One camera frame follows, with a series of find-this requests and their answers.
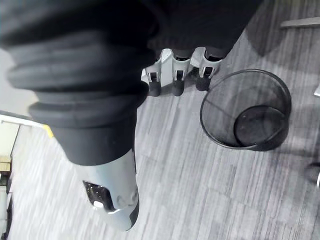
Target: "black rubber fingertip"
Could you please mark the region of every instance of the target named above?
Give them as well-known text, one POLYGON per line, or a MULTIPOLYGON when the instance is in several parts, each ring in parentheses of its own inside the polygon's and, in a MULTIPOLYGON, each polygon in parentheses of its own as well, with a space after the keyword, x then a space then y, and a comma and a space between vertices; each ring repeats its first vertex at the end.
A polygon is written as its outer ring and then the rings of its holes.
POLYGON ((181 80, 172 82, 172 94, 176 97, 181 96, 185 90, 185 82, 181 80))
POLYGON ((149 96, 158 97, 161 94, 161 83, 159 81, 149 82, 149 96))
POLYGON ((208 91, 210 86, 211 79, 208 77, 200 77, 195 81, 195 87, 198 91, 208 91))
POLYGON ((140 201, 138 200, 138 203, 136 204, 135 209, 130 214, 131 227, 128 230, 130 230, 136 224, 138 216, 139 216, 139 208, 140 208, 140 201))

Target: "black mesh wastebasket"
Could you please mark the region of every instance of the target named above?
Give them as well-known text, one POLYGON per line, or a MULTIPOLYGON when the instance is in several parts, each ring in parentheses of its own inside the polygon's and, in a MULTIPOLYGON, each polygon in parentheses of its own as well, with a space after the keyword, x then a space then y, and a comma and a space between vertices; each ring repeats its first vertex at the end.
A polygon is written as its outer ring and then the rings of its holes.
POLYGON ((286 139, 290 113, 285 83, 271 72, 246 69, 213 85, 203 99, 200 122, 223 147, 268 151, 286 139))

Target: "black fabric sleeve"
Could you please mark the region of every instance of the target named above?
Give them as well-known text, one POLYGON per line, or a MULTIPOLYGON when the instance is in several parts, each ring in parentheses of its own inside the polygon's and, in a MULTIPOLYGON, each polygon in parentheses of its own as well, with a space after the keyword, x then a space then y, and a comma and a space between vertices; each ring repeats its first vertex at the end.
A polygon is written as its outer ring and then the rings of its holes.
POLYGON ((68 159, 100 165, 134 148, 142 69, 155 20, 135 1, 0 1, 0 46, 16 63, 7 75, 35 91, 29 112, 51 127, 68 159))

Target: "yellow tape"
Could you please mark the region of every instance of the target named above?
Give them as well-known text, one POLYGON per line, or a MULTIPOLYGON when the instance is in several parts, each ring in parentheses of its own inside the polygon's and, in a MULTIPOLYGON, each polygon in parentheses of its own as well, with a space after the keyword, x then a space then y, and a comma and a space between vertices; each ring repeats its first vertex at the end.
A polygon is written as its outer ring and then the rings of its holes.
POLYGON ((54 137, 54 133, 51 131, 51 128, 48 125, 43 125, 43 128, 48 133, 49 138, 53 138, 54 137))

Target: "dark clothing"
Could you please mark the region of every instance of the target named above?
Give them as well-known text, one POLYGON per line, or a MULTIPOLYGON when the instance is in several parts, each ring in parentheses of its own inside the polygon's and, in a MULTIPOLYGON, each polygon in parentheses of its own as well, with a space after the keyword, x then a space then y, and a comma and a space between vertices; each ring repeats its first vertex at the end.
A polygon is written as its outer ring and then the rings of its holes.
POLYGON ((210 46, 224 58, 262 0, 0 0, 8 73, 35 91, 29 109, 70 161, 110 162, 134 145, 142 69, 163 48, 210 46))

